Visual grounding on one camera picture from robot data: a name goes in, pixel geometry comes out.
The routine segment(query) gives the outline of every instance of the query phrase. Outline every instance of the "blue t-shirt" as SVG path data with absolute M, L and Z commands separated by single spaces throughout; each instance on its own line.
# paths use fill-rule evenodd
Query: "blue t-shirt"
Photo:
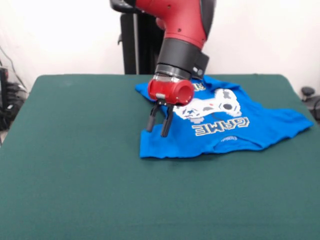
M 174 107 L 167 137 L 161 137 L 162 124 L 155 125 L 152 132 L 142 131 L 141 158 L 261 151 L 313 125 L 294 110 L 264 108 L 252 101 L 240 85 L 208 76 L 192 79 L 192 83 L 194 98 L 186 106 Z M 138 84 L 135 89 L 151 101 L 148 83 Z

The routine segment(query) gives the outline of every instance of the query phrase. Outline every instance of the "white wall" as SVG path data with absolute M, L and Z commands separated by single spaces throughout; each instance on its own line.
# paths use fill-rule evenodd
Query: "white wall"
M 0 3 L 0 44 L 29 87 L 43 74 L 123 73 L 109 0 Z M 319 9 L 319 0 L 218 0 L 207 73 L 283 74 L 297 92 L 320 92 Z

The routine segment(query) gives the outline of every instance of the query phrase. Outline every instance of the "game controller graphic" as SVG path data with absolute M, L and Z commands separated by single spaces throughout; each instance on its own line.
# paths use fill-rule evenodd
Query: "game controller graphic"
M 218 88 L 215 90 L 214 98 L 194 98 L 186 106 L 176 106 L 173 111 L 182 119 L 189 119 L 192 123 L 200 124 L 205 116 L 213 113 L 224 112 L 232 117 L 240 117 L 241 106 L 237 96 L 230 89 Z

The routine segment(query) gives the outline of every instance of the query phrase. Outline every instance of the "green tablecloth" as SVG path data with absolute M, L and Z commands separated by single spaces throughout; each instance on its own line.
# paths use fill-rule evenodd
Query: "green tablecloth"
M 312 119 L 280 75 L 214 77 Z M 36 81 L 0 150 L 1 240 L 320 239 L 318 126 L 262 152 L 142 160 L 149 79 Z

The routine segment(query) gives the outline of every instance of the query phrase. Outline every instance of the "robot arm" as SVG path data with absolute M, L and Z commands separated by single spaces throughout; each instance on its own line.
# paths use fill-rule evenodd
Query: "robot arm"
M 168 135 L 174 106 L 185 106 L 194 96 L 191 78 L 202 79 L 209 57 L 202 53 L 216 7 L 216 0 L 124 0 L 157 18 L 165 29 L 164 40 L 148 94 L 155 100 L 147 131 L 151 132 L 160 106 L 167 106 L 162 137 Z

